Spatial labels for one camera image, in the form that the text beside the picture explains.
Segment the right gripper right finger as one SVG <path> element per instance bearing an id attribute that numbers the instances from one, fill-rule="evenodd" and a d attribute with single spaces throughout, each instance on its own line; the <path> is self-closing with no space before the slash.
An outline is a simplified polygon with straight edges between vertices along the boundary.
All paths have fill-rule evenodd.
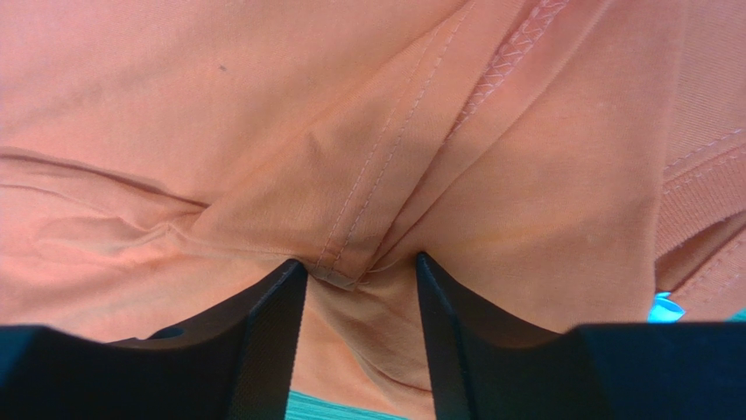
<path id="1" fill-rule="evenodd" d="M 416 259 L 439 419 L 742 419 L 742 322 L 579 325 L 555 333 Z"/>

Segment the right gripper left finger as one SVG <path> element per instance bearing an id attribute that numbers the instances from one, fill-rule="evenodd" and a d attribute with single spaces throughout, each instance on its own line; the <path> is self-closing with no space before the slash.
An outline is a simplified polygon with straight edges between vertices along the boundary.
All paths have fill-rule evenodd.
<path id="1" fill-rule="evenodd" d="M 145 339 L 1 330 L 4 419 L 281 419 L 305 304 L 295 260 Z"/>

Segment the orange t shirt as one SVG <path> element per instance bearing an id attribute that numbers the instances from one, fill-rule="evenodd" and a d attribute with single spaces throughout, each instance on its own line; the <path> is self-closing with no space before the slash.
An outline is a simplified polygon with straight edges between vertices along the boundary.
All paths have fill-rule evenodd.
<path id="1" fill-rule="evenodd" d="M 431 419 L 421 251 L 556 333 L 742 311 L 744 2 L 2 2 L 3 324 L 145 337 L 295 258 L 293 387 Z"/>

